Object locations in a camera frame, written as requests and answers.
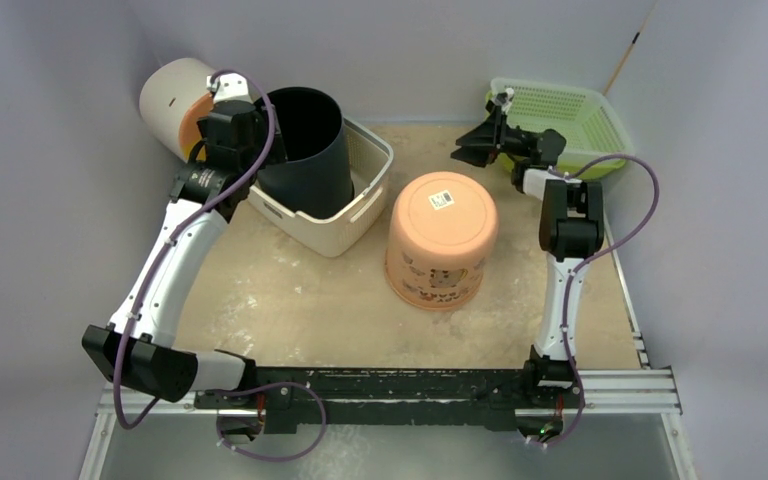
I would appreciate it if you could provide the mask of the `green white perforated basket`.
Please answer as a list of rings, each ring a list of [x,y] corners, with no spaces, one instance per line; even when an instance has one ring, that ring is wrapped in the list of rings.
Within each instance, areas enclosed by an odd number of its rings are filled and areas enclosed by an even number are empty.
[[[512,89],[508,124],[523,130],[554,129],[567,145],[558,167],[570,173],[591,160],[613,153],[633,155],[635,148],[619,116],[599,92],[533,80],[496,77],[490,81],[489,99]]]

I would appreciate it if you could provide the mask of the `large orange plastic bucket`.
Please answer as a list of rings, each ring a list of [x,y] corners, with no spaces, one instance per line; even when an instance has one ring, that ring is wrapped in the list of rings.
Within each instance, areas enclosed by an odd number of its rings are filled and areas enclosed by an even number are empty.
[[[480,288],[498,230],[496,204],[476,180],[448,171],[421,175],[394,203],[385,278],[410,305],[460,308]]]

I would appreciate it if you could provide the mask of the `tall black cylindrical bin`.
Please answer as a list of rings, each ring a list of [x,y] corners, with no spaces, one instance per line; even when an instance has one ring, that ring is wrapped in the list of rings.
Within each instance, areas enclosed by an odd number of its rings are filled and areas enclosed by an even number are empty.
[[[328,219],[354,198],[347,134],[339,104],[309,87],[269,93],[286,161],[258,174],[262,191],[286,209]]]

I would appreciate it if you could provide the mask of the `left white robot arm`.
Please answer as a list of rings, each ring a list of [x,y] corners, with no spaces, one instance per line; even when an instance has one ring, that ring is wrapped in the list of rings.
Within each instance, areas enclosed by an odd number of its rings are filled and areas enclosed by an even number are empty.
[[[145,265],[107,324],[89,326],[81,344],[115,393],[131,389],[176,402],[193,391],[219,390],[232,408],[244,409],[258,395],[258,382],[246,374],[250,360],[174,343],[203,262],[278,150],[277,114],[265,98],[222,100],[196,125],[200,137],[173,178]]]

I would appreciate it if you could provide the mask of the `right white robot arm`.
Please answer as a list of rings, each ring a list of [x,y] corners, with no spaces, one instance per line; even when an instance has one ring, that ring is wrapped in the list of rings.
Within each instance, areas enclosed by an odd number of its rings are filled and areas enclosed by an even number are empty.
[[[511,184],[541,201],[538,242],[547,259],[547,287],[538,335],[524,365],[524,399],[544,407],[577,387],[575,332],[583,280],[604,242],[602,187],[556,170],[566,139],[554,129],[511,127],[489,103],[479,126],[456,140],[455,160],[486,167],[502,154],[515,157]]]

